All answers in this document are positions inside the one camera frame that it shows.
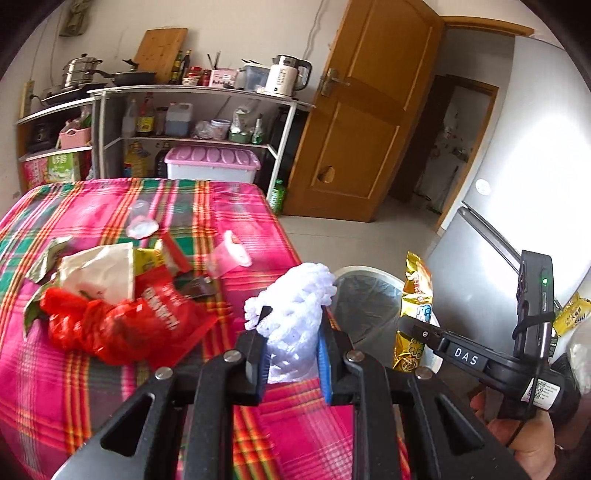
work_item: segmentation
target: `red plastic bag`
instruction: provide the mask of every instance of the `red plastic bag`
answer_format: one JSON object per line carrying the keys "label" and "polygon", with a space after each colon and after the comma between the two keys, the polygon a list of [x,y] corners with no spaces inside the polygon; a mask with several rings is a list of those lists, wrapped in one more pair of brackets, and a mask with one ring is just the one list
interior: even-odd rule
{"label": "red plastic bag", "polygon": [[215,314],[180,294],[165,266],[136,277],[139,298],[117,306],[48,288],[41,308],[51,314],[54,346],[84,350],[109,365],[148,359],[153,368],[173,367],[217,321]]}
{"label": "red plastic bag", "polygon": [[166,267],[153,268],[135,277],[135,291],[170,334],[170,340],[148,356],[153,369],[175,366],[217,322],[217,315],[174,288],[173,276]]}

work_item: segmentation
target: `pink plaid tablecloth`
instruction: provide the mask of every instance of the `pink plaid tablecloth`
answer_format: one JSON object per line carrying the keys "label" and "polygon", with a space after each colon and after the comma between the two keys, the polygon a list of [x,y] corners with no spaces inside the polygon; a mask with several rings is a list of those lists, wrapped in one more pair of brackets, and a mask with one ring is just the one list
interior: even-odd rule
{"label": "pink plaid tablecloth", "polygon": [[[186,362],[231,348],[244,301],[300,263],[253,185],[117,179],[27,193],[0,222],[0,433],[34,479],[50,478],[149,371],[57,351],[39,321],[23,341],[22,311],[36,289],[24,274],[56,236],[73,235],[75,251],[129,241],[125,222],[138,199],[150,203],[196,271],[225,230],[234,231],[253,259],[252,267],[223,277],[220,294],[208,302],[219,321]],[[317,380],[270,387],[258,408],[235,409],[233,451],[238,479],[349,479],[352,409],[325,405]],[[407,476],[405,460],[402,466]]]}

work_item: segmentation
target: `wooden door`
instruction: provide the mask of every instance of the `wooden door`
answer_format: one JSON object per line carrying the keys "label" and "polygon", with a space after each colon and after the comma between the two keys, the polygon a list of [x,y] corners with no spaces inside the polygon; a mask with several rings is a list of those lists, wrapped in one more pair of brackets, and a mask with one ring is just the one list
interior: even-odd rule
{"label": "wooden door", "polygon": [[371,220],[424,105],[442,33],[443,20],[422,0],[350,0],[298,149],[286,215]]}
{"label": "wooden door", "polygon": [[390,196],[393,198],[401,202],[409,202],[412,198],[437,134],[443,126],[443,119],[452,101],[455,87],[456,84],[450,77],[435,75],[423,113],[390,187]]}

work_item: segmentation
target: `metal screw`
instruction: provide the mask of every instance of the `metal screw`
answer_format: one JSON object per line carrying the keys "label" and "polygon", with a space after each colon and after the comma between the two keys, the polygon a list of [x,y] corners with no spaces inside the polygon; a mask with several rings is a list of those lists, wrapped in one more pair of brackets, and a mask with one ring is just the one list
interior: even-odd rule
{"label": "metal screw", "polygon": [[173,369],[170,367],[160,367],[156,370],[156,379],[168,380],[173,376]]}
{"label": "metal screw", "polygon": [[347,352],[347,360],[354,364],[360,362],[365,358],[365,354],[361,350],[350,350]]}
{"label": "metal screw", "polygon": [[229,364],[233,364],[234,362],[238,362],[238,361],[240,361],[241,358],[242,358],[242,354],[238,350],[228,350],[227,352],[224,352],[224,354],[223,354],[224,361],[228,362]]}
{"label": "metal screw", "polygon": [[431,380],[433,378],[433,370],[429,367],[418,367],[414,374],[419,380]]}

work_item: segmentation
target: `plastic jug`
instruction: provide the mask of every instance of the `plastic jug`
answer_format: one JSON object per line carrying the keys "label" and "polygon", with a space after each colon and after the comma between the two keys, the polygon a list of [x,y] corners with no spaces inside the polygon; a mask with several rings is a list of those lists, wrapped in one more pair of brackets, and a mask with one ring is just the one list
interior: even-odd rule
{"label": "plastic jug", "polygon": [[171,102],[166,113],[164,133],[169,137],[188,137],[192,117],[192,103]]}

